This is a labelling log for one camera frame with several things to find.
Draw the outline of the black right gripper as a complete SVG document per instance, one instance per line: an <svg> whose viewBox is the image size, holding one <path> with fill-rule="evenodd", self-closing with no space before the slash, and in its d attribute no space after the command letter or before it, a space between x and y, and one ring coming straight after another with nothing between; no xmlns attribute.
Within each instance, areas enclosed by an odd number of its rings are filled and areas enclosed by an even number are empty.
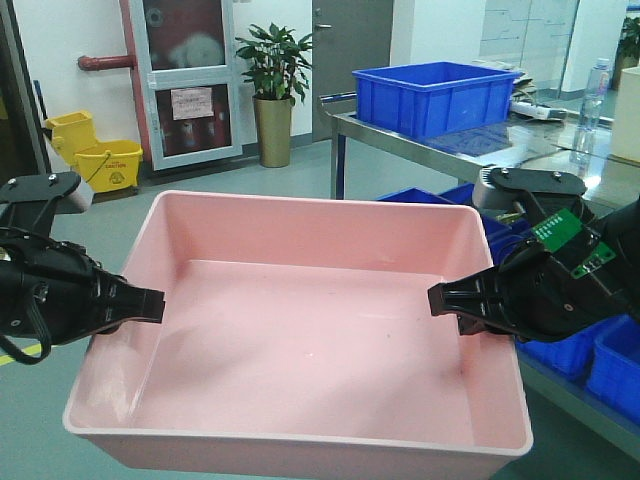
<svg viewBox="0 0 640 480"><path fill-rule="evenodd" d="M497 267L427 290L433 316L457 314L458 332L527 340L563 340L606 318L630 312L630 241L602 241L611 254L581 258L568 244L538 248ZM494 316L498 312L503 316Z"/></svg>

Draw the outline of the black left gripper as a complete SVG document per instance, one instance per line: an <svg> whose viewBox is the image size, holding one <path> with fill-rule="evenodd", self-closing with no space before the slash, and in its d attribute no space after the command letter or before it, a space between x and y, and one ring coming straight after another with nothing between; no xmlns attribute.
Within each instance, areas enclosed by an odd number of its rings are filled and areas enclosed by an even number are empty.
<svg viewBox="0 0 640 480"><path fill-rule="evenodd" d="M15 227L1 229L1 346L14 338L66 344L123 323L161 324L164 292L103 272L74 243Z"/></svg>

